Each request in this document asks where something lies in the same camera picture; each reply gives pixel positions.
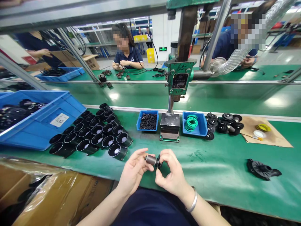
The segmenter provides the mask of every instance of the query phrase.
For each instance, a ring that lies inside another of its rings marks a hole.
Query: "silver bracelet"
[[[195,187],[193,187],[193,189],[194,189],[194,200],[193,200],[192,206],[190,207],[190,209],[186,209],[187,212],[189,212],[189,213],[191,213],[194,210],[195,205],[197,204],[197,200],[198,200],[198,193],[195,190]]]

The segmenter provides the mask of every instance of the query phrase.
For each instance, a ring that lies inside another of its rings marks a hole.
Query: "brown paper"
[[[244,139],[247,143],[259,143],[259,144],[266,144],[266,145],[275,145],[279,147],[286,147],[286,148],[293,148],[293,146],[269,123],[268,120],[261,117],[243,117],[241,121],[245,126],[240,131]],[[254,136],[253,132],[256,130],[256,126],[258,124],[266,124],[271,128],[270,132],[266,132],[266,138],[263,138],[263,141],[257,140],[252,138]]]

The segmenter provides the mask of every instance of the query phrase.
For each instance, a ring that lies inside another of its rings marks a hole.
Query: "small blue box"
[[[189,115],[195,115],[195,116],[198,117],[198,126],[192,132],[188,132],[185,129],[185,123],[186,123],[186,120],[187,120],[187,116],[189,116]],[[207,135],[207,132],[208,132],[207,120],[206,120],[205,115],[203,113],[183,111],[183,133],[184,134],[191,134],[191,135],[204,137],[204,136]]]
[[[49,140],[62,133],[85,110],[69,91],[21,90],[0,98],[0,108],[5,104],[18,105],[30,99],[47,105],[32,115],[0,133],[0,144],[44,151]]]
[[[47,81],[47,82],[67,82],[70,79],[85,73],[82,67],[59,67],[59,68],[68,71],[69,73],[66,73],[60,77],[44,76],[43,74],[36,75],[35,77],[39,78],[42,81]]]
[[[156,130],[141,130],[141,129],[139,129],[143,113],[145,113],[145,114],[153,114],[153,115],[157,114]],[[139,114],[139,117],[138,117],[138,121],[137,121],[137,124],[136,124],[137,130],[139,130],[139,131],[153,131],[153,132],[157,131],[157,129],[158,129],[158,120],[159,120],[159,111],[140,111],[140,114]]]

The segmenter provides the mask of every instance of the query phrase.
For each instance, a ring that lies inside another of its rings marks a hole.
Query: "green exit sign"
[[[160,48],[159,48],[159,51],[160,51],[160,52],[162,52],[162,51],[167,51],[167,47],[160,47]]]

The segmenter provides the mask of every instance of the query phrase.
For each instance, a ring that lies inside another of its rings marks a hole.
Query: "white label sticker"
[[[51,121],[50,124],[56,126],[56,127],[61,127],[67,119],[70,118],[69,116],[60,113],[54,120]]]

